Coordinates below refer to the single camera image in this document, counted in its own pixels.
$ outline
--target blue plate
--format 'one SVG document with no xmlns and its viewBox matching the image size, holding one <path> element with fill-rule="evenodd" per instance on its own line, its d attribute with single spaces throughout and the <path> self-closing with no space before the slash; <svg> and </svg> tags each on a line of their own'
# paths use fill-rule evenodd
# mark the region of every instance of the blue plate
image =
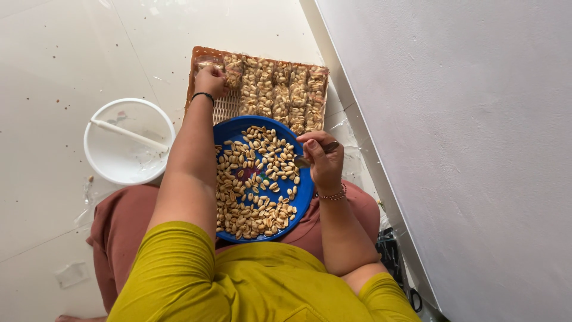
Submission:
<svg viewBox="0 0 572 322">
<path fill-rule="evenodd" d="M 279 139 L 286 139 L 287 143 L 290 143 L 291 145 L 294 146 L 295 154 L 299 155 L 304 154 L 302 151 L 302 146 L 300 145 L 300 143 L 296 141 L 296 135 L 288 127 L 268 117 L 255 116 L 255 115 L 238 116 L 216 124 L 213 127 L 214 143 L 222 145 L 223 150 L 231 149 L 230 146 L 223 145 L 223 142 L 227 140 L 241 141 L 243 143 L 246 143 L 244 142 L 242 131 L 245 131 L 248 127 L 252 125 L 258 127 L 266 127 L 266 129 L 275 129 L 276 136 Z M 262 159 L 262 156 L 258 152 L 256 152 L 256 156 L 257 158 Z M 242 168 L 233 170 L 233 174 L 235 174 L 235 172 L 240 171 L 241 169 Z M 262 170 L 257 170 L 256 168 L 248 170 L 252 171 L 251 172 L 245 171 L 245 174 L 243 175 L 244 179 L 250 178 L 254 170 L 256 170 L 258 175 L 261 176 L 263 179 L 268 179 L 267 176 L 264 174 L 264 171 L 266 171 L 266 167 L 264 167 Z M 280 191 L 277 193 L 273 193 L 269 189 L 266 190 L 260 189 L 260 194 L 267 195 L 271 199 L 271 201 L 274 201 L 276 203 L 278 202 L 278 197 L 281 195 L 287 198 L 288 195 L 286 191 L 294 186 L 294 181 L 290 179 L 286 180 L 278 179 L 277 182 L 278 186 L 280 187 Z M 300 219 L 302 219 L 302 216 L 306 213 L 306 210 L 308 210 L 308 206 L 310 205 L 310 201 L 312 200 L 313 191 L 314 191 L 314 183 L 312 181 L 312 178 L 310 177 L 310 169 L 308 168 L 300 169 L 300 183 L 298 184 L 298 193 L 296 194 L 296 198 L 294 199 L 294 201 L 288 203 L 289 205 L 296 207 L 296 218 L 293 221 L 289 222 L 288 227 L 280 229 L 278 233 L 273 236 L 267 237 L 264 234 L 260 234 L 253 239 L 240 238 L 237 240 L 234 234 L 230 234 L 225 231 L 216 233 L 216 235 L 217 237 L 235 243 L 271 241 L 275 238 L 284 236 L 287 232 L 289 232 L 292 228 L 294 228 L 298 224 L 298 222 L 300 222 Z M 252 191 L 252 189 L 247 189 L 246 193 L 252 193 L 256 195 L 256 193 Z M 248 201 L 248 199 L 244 201 L 245 206 L 250 206 L 251 204 L 252 202 Z"/>
</svg>

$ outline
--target white tile floor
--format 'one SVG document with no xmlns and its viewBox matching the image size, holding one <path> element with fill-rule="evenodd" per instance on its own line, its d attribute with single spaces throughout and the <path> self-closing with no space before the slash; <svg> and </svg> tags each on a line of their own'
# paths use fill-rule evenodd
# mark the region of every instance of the white tile floor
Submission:
<svg viewBox="0 0 572 322">
<path fill-rule="evenodd" d="M 144 97 L 178 130 L 195 45 L 314 64 L 320 53 L 296 1 L 0 1 L 0 321 L 101 315 L 89 225 L 74 224 L 94 174 L 82 148 L 91 115 Z M 334 86 L 326 116 L 344 145 L 357 146 Z M 377 199 L 353 152 L 346 176 Z M 75 261 L 90 279 L 62 290 L 54 272 Z"/>
</svg>

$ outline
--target yellow shirt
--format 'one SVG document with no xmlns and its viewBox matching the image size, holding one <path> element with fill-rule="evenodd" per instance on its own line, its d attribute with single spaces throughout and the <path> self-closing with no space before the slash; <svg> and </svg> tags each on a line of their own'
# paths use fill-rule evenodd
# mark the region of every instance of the yellow shirt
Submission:
<svg viewBox="0 0 572 322">
<path fill-rule="evenodd" d="M 107 321 L 420 320 L 388 273 L 355 296 L 301 248 L 255 242 L 215 256 L 205 231 L 177 221 L 147 232 Z"/>
</svg>

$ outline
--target brown pants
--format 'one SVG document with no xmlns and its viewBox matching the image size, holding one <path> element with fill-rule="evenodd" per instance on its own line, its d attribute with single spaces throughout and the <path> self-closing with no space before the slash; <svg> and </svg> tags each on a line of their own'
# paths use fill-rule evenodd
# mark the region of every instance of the brown pants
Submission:
<svg viewBox="0 0 572 322">
<path fill-rule="evenodd" d="M 372 242 L 375 242 L 379 230 L 377 203 L 354 184 L 347 181 L 344 183 L 348 188 L 347 198 L 353 214 Z M 96 207 L 87 242 L 93 246 L 97 283 L 108 313 L 127 282 L 139 244 L 153 214 L 158 191 L 158 187 L 150 185 L 126 187 Z M 313 198 L 298 225 L 275 241 L 298 246 L 324 262 L 319 199 Z M 216 252 L 234 245 L 219 239 L 216 242 Z"/>
</svg>

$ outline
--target white stick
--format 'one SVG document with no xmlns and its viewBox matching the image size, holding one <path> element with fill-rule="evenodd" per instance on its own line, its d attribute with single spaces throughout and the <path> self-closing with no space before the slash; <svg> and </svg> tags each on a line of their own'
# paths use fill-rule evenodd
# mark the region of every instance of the white stick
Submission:
<svg viewBox="0 0 572 322">
<path fill-rule="evenodd" d="M 151 139 L 148 139 L 144 136 L 133 133 L 131 131 L 127 131 L 124 128 L 120 128 L 120 127 L 115 126 L 113 124 L 107 123 L 106 121 L 100 121 L 100 120 L 94 120 L 94 119 L 91 119 L 90 121 L 102 129 L 106 129 L 108 131 L 111 131 L 111 132 L 114 132 L 114 133 L 117 133 L 120 135 L 125 135 L 128 138 L 130 138 L 134 141 L 137 141 L 141 144 L 144 144 L 146 146 L 152 147 L 161 153 L 167 153 L 169 151 L 169 147 L 164 145 L 164 144 L 161 144 L 159 142 L 155 142 Z"/>
</svg>

